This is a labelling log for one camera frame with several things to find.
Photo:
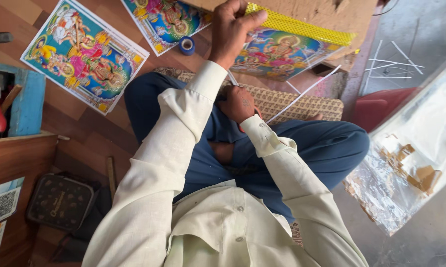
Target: cream shirt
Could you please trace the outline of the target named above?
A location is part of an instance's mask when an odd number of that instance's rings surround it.
[[[172,205],[226,75],[206,61],[184,90],[169,88],[158,96],[160,118],[130,160],[83,267],[368,266],[332,194],[299,157],[296,143],[278,137],[257,115],[241,127],[300,224],[303,248],[283,216],[234,180]]]

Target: blue tape roll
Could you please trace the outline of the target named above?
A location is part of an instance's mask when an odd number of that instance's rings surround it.
[[[191,56],[195,53],[195,41],[190,36],[183,36],[178,42],[178,47],[186,56]]]

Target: sleeve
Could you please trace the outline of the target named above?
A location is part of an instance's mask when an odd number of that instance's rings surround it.
[[[169,88],[158,96],[160,117],[130,160],[113,207],[91,238],[83,267],[163,265],[172,199],[184,187],[193,148],[226,75],[218,64],[206,61],[184,90]]]
[[[300,224],[303,249],[321,266],[368,266],[351,239],[332,193],[297,154],[297,145],[278,137],[256,114],[241,124]]]

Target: hand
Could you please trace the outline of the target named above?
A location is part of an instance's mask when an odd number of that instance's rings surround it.
[[[216,105],[228,118],[240,124],[254,116],[254,98],[246,89],[238,86],[225,89],[226,101],[218,101]]]
[[[208,60],[226,70],[233,65],[243,44],[252,40],[248,32],[267,19],[265,10],[244,16],[247,5],[244,0],[228,0],[214,11],[212,51]]]

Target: black case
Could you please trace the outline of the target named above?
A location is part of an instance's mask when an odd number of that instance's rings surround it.
[[[73,232],[81,226],[93,202],[93,187],[65,176],[46,174],[37,183],[27,218]]]

